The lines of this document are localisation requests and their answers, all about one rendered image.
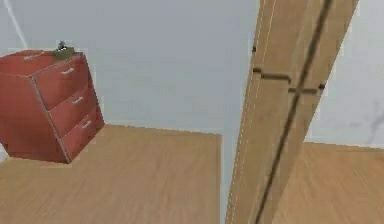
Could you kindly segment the red chest of drawers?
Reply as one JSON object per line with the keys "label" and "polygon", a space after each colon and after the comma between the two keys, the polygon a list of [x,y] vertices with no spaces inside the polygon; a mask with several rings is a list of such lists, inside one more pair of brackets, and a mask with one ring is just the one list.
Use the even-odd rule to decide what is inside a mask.
{"label": "red chest of drawers", "polygon": [[0,57],[0,144],[11,157],[70,163],[103,128],[84,53]]}

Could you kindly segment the small green plant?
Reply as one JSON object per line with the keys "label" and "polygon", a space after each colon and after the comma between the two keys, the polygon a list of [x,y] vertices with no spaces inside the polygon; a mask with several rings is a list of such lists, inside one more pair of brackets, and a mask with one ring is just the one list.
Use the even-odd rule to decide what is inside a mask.
{"label": "small green plant", "polygon": [[53,51],[52,56],[57,60],[66,60],[75,53],[73,47],[66,45],[64,41],[60,41],[57,48]]}

